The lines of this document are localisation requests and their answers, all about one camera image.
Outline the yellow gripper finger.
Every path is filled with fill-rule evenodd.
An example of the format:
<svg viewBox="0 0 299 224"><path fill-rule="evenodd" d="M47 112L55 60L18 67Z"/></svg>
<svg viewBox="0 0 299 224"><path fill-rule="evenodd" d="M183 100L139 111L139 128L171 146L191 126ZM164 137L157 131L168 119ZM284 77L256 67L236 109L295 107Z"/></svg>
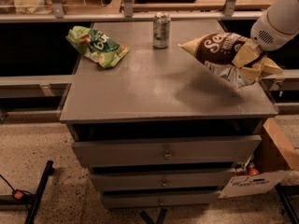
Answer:
<svg viewBox="0 0 299 224"><path fill-rule="evenodd" d="M249 64L258 59L262 53L263 50L260 48L260 46L249 39L238 50L232 60L232 64L237 68L241 68L246 64Z"/></svg>
<svg viewBox="0 0 299 224"><path fill-rule="evenodd" d="M263 75L281 75L283 69L267 56L263 56L255 62L246 64L239 69L239 72L244 77L252 81L257 81L261 79Z"/></svg>

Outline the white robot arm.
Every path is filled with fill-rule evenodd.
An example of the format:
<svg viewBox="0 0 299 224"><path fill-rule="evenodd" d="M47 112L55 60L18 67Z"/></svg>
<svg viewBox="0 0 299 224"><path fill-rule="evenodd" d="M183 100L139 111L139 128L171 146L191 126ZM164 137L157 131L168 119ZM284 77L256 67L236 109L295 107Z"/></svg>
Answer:
<svg viewBox="0 0 299 224"><path fill-rule="evenodd" d="M299 33L299 0L276 0L253 24L250 38L232 59L237 79L244 84L259 80L263 73L281 75L283 70L265 54L280 49Z"/></svg>

